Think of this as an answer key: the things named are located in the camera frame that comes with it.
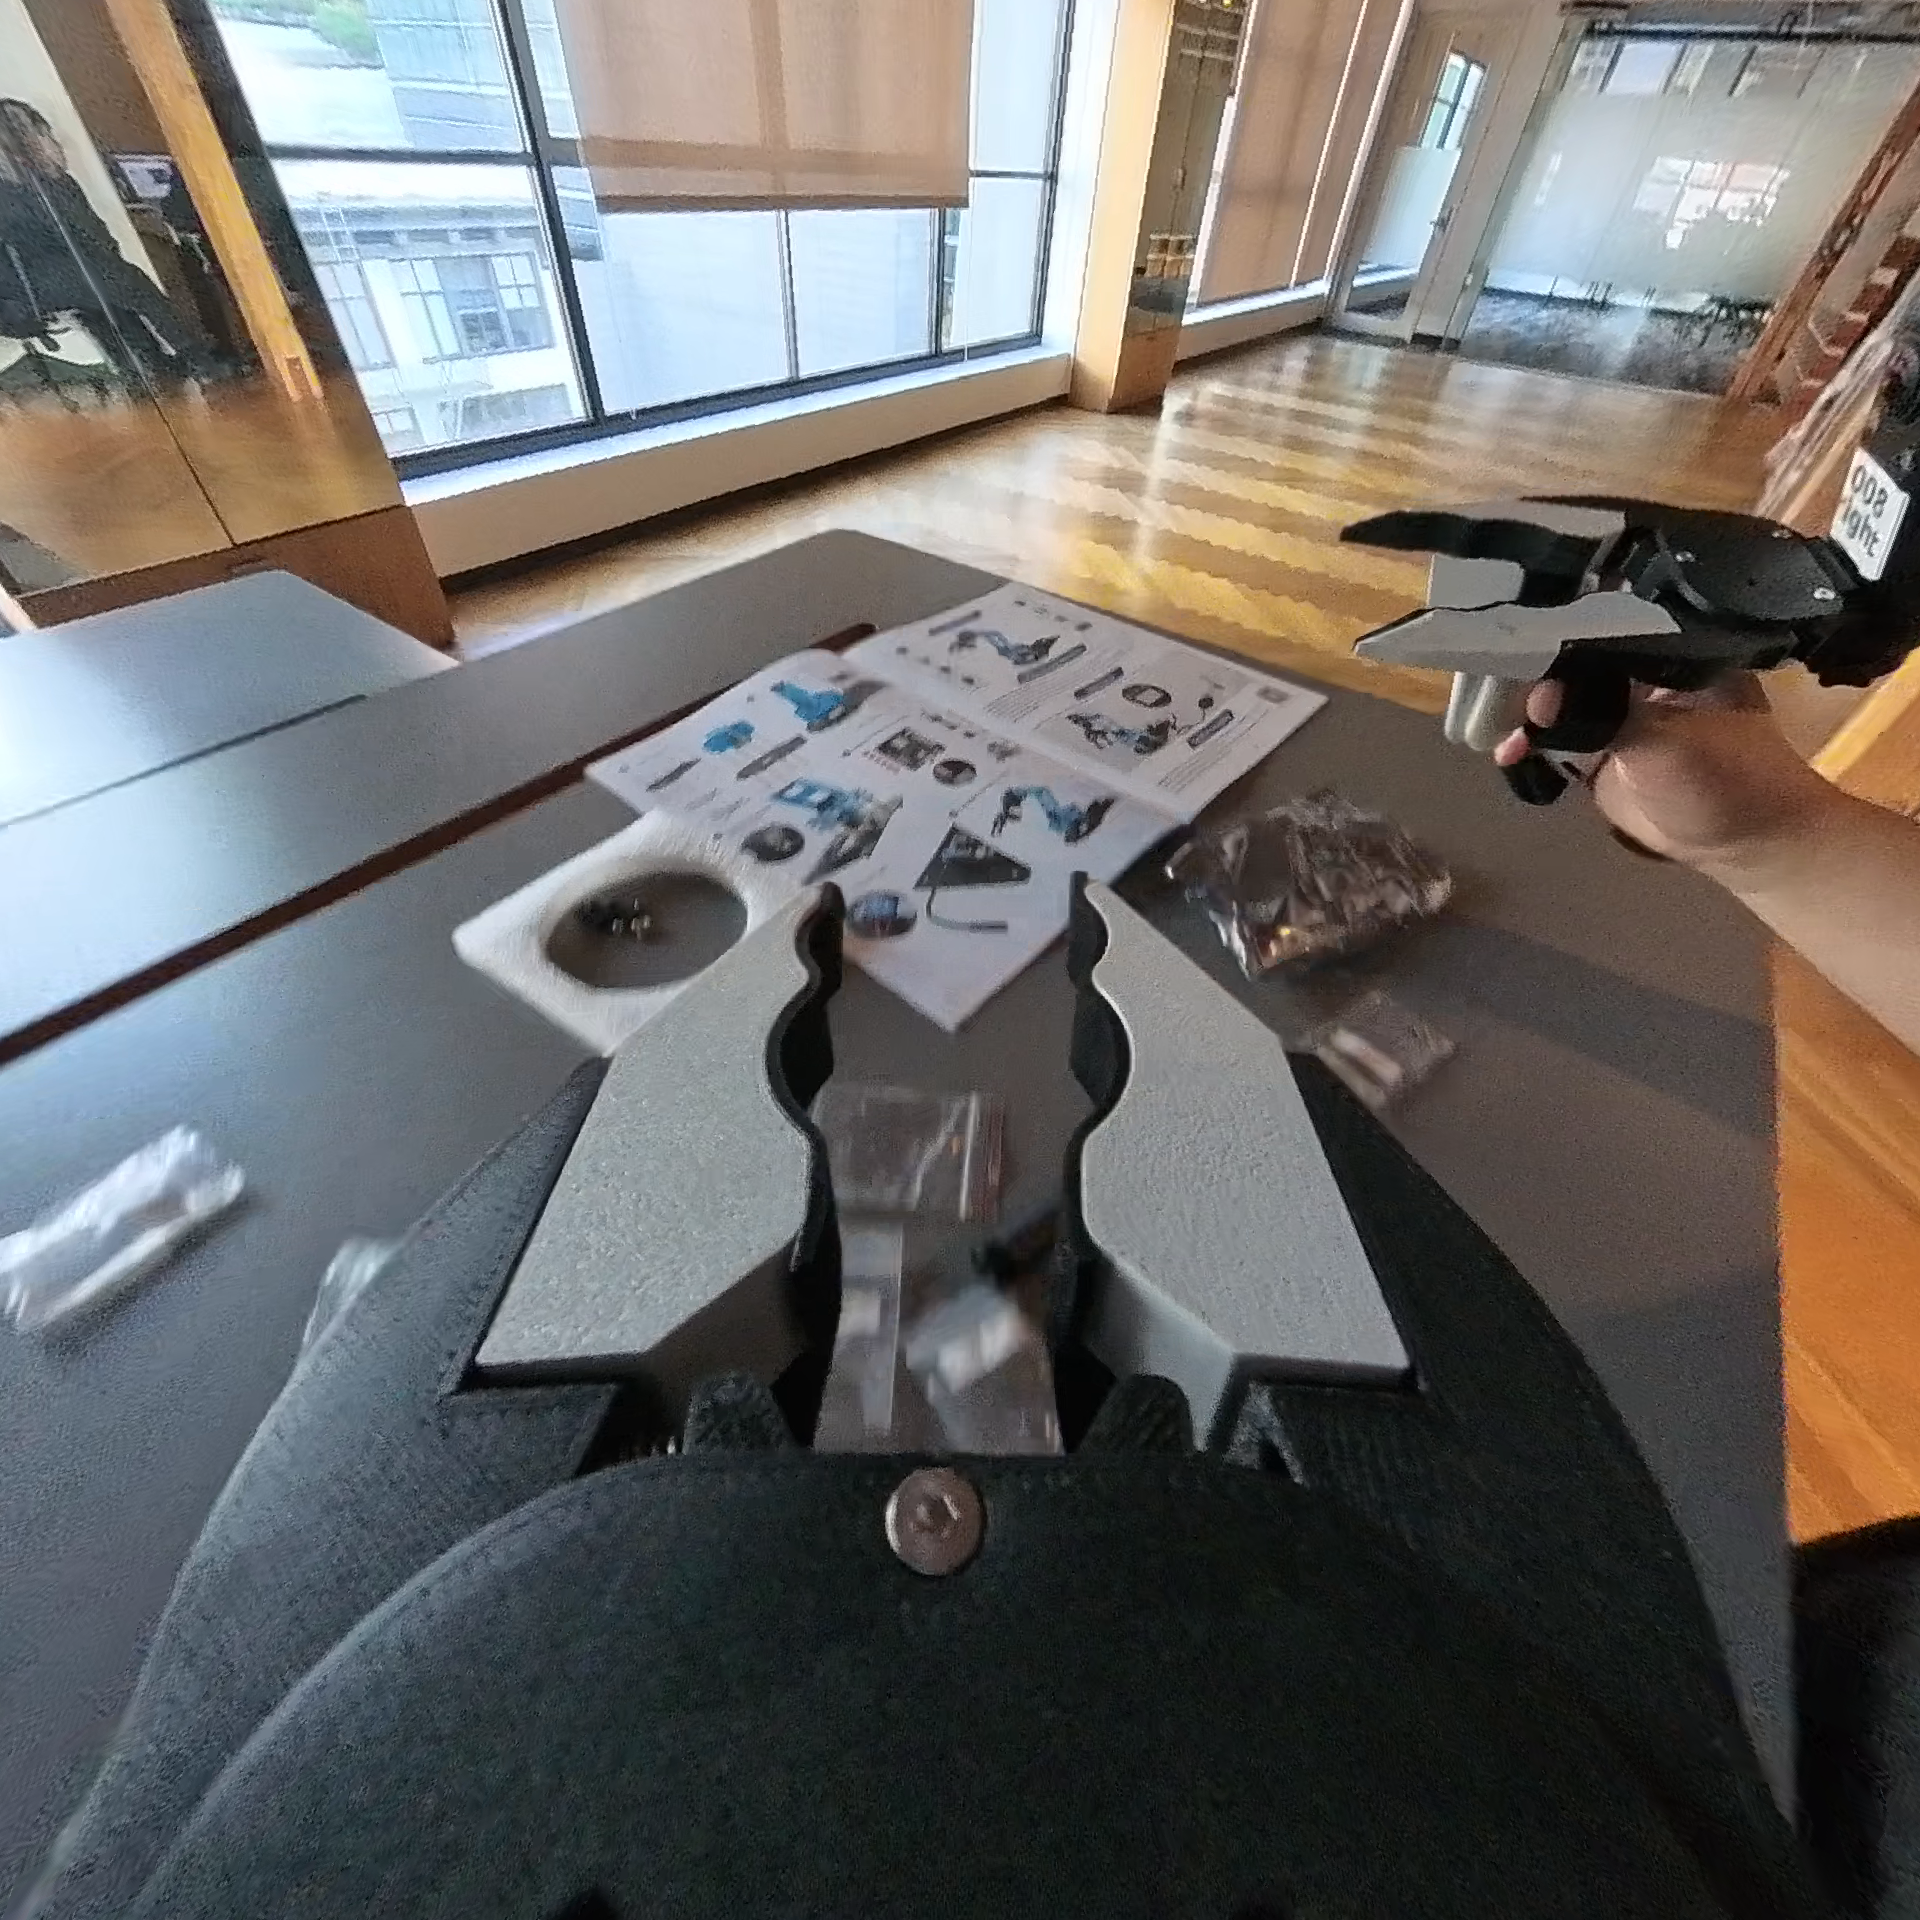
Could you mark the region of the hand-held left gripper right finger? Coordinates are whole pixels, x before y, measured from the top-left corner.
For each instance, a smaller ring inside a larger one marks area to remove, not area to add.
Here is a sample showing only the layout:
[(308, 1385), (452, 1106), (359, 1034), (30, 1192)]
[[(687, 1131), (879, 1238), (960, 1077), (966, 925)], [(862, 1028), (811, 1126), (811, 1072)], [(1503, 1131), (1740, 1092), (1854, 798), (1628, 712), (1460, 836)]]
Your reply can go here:
[(1271, 1382), (1401, 1385), (1408, 1346), (1272, 1028), (1095, 877), (1072, 877), (1063, 1154), (1069, 1336), (1157, 1377), (1205, 1449)]

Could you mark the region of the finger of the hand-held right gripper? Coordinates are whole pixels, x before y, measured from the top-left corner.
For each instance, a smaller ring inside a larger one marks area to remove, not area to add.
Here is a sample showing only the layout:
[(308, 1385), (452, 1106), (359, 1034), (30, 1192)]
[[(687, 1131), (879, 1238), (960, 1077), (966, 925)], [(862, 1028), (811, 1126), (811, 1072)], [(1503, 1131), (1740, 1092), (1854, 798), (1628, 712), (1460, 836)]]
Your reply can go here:
[(1415, 667), (1549, 667), (1569, 645), (1631, 650), (1683, 628), (1631, 592), (1591, 592), (1564, 606), (1422, 609), (1356, 640), (1353, 652)]
[(1628, 592), (1625, 515), (1579, 501), (1454, 501), (1353, 520), (1339, 541), (1427, 561), (1423, 609), (1560, 609)]

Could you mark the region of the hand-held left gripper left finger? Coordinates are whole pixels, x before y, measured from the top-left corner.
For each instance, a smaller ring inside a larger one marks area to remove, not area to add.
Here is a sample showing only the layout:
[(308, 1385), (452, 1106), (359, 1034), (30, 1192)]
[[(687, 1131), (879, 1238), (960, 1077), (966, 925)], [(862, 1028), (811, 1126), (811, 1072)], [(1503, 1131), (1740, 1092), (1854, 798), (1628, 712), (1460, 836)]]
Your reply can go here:
[(607, 1058), (470, 1366), (483, 1385), (628, 1388), (681, 1428), (752, 1377), (809, 1441), (844, 1304), (824, 1139), (846, 900), (784, 902)]

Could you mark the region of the white foam block round hole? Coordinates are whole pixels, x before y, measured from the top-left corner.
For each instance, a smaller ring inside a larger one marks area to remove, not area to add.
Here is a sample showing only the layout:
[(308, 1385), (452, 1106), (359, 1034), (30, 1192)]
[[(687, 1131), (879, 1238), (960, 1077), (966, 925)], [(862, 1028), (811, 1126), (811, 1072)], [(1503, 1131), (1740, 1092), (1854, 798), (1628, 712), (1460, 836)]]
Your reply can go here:
[[(561, 966), (556, 940), (581, 905), (651, 905), (669, 881), (709, 882), (741, 905), (742, 931), (726, 950), (651, 986), (597, 986)], [(700, 826), (651, 809), (457, 925), (452, 947), (469, 969), (607, 1058), (671, 1001), (744, 956), (765, 929), (800, 929), (803, 913), (828, 894), (824, 882), (781, 881)]]

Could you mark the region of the grey desk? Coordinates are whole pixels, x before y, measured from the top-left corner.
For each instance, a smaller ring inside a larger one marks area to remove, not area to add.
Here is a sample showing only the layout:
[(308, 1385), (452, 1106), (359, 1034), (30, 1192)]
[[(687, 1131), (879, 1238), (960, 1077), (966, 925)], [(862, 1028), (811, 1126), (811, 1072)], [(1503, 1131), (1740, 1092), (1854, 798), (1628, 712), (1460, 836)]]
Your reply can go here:
[[(233, 582), (176, 617), (230, 715), (36, 741), (83, 776), (5, 827), (5, 1233), (184, 1123), (223, 1228), (70, 1344), (5, 1332), (5, 1907), (84, 1794), (152, 1622), (281, 1388), (320, 1270), (407, 1229), (584, 1056), (452, 929), (621, 827), (581, 770), (759, 666), (991, 577), (832, 533), (504, 654), (268, 722), (273, 648), (347, 609)], [(1693, 1555), (1792, 1802), (1774, 1058), (1756, 925), (1534, 809), (1432, 720), (1339, 690), (1216, 809), (1332, 787), (1438, 848), (1456, 905), (1372, 969), (1459, 1054), (1408, 1150), (1543, 1293)]]

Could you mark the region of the adjacent dark desk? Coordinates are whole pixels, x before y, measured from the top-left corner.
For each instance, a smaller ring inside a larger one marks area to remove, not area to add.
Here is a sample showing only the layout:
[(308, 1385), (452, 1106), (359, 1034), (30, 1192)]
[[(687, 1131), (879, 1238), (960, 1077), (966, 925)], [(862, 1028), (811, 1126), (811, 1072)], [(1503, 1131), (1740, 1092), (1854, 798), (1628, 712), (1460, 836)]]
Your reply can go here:
[(288, 572), (1, 638), (1, 824), (264, 737), (451, 658)]

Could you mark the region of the person's right hand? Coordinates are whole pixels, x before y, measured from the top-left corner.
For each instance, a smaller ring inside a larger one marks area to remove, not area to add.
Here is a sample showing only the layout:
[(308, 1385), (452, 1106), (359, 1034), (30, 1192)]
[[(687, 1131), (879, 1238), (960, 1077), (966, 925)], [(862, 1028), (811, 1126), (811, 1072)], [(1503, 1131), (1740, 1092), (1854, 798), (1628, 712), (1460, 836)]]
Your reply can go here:
[(1829, 795), (1750, 672), (1696, 690), (1635, 689), (1606, 750), (1552, 752), (1547, 763), (1619, 836), (1717, 881), (1788, 848)]

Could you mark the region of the scatter of clear parts bags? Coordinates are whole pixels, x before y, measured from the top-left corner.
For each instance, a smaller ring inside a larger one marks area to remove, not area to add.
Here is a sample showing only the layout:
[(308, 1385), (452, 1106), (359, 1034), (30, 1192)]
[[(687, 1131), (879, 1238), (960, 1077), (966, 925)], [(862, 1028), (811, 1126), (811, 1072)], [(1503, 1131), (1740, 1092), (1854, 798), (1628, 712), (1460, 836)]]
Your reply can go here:
[[(301, 1473), (359, 1486), (550, 1484), (643, 1456), (675, 1414), (635, 1380), (483, 1380), (478, 1342), (600, 1066), (452, 966), (296, 994), (293, 974), (191, 976), (5, 1070), (5, 1229), (174, 1126), (244, 1192), (160, 1273), (41, 1332), (5, 1332), (5, 1506), (70, 1521), (84, 1501), (220, 1496), (257, 1427)], [(990, 1389), (1040, 1365), (1028, 1336), (950, 1393), (932, 1338), (977, 1329), (971, 1299), (1024, 1286), (1046, 1318), (1069, 1129), (1072, 992), (1040, 984), (1040, 1027), (932, 1061), (932, 1028), (879, 992), (832, 1006), (822, 1123), (840, 1233), (904, 1252), (855, 1267), (853, 1377), (833, 1366), (829, 1441), (973, 1452)]]

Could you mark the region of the large clear bag of screws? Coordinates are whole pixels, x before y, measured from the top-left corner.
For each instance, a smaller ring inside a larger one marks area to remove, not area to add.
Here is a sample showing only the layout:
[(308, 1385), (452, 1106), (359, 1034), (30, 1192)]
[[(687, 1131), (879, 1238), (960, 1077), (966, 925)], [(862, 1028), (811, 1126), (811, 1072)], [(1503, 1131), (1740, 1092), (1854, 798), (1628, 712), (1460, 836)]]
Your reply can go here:
[(1332, 789), (1193, 832), (1163, 874), (1249, 980), (1348, 963), (1441, 917), (1456, 889), (1423, 842)]

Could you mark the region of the frosted glass partition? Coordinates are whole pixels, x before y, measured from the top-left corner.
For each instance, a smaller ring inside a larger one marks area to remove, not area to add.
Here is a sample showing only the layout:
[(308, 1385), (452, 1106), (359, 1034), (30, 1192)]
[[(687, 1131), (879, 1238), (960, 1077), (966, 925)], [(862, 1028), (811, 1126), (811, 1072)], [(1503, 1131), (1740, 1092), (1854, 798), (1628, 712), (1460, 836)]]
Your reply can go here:
[(1910, 40), (1591, 33), (1459, 352), (1723, 396), (1912, 82)]

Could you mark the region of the printed instruction booklet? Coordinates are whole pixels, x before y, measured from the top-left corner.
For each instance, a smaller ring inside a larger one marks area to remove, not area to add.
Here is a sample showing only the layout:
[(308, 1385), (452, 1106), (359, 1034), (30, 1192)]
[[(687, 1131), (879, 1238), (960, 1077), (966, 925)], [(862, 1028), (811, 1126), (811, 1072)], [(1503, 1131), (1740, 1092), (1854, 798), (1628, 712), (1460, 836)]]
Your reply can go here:
[(833, 884), (853, 961), (952, 1034), (1328, 698), (1007, 582), (781, 657), (590, 780), (769, 884)]

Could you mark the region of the beige roller blind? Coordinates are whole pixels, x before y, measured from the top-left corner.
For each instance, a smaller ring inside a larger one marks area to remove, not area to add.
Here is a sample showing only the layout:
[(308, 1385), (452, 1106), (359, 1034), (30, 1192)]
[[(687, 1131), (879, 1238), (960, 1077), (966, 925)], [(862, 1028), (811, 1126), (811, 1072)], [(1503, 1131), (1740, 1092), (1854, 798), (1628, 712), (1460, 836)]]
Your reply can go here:
[(971, 2), (559, 2), (604, 213), (969, 196)]

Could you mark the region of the dark framed window wall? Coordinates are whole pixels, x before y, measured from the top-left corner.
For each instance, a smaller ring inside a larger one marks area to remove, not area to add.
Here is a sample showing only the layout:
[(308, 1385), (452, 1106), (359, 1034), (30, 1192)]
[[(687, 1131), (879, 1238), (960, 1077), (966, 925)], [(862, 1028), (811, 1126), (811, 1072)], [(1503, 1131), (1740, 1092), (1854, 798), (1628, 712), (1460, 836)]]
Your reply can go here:
[(383, 451), (581, 440), (1040, 341), (1069, 5), (976, 5), (960, 208), (609, 210), (552, 5), (209, 5)]

